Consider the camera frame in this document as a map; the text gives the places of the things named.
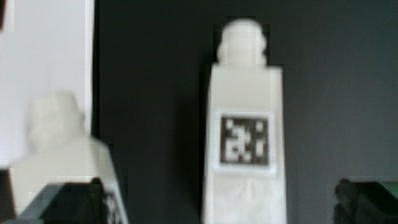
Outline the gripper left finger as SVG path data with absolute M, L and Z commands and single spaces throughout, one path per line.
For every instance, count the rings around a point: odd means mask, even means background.
M 15 224 L 116 224 L 116 203 L 102 180 L 48 184 Z

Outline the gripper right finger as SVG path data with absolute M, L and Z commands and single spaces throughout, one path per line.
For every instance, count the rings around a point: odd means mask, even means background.
M 398 182 L 340 180 L 334 224 L 398 224 Z

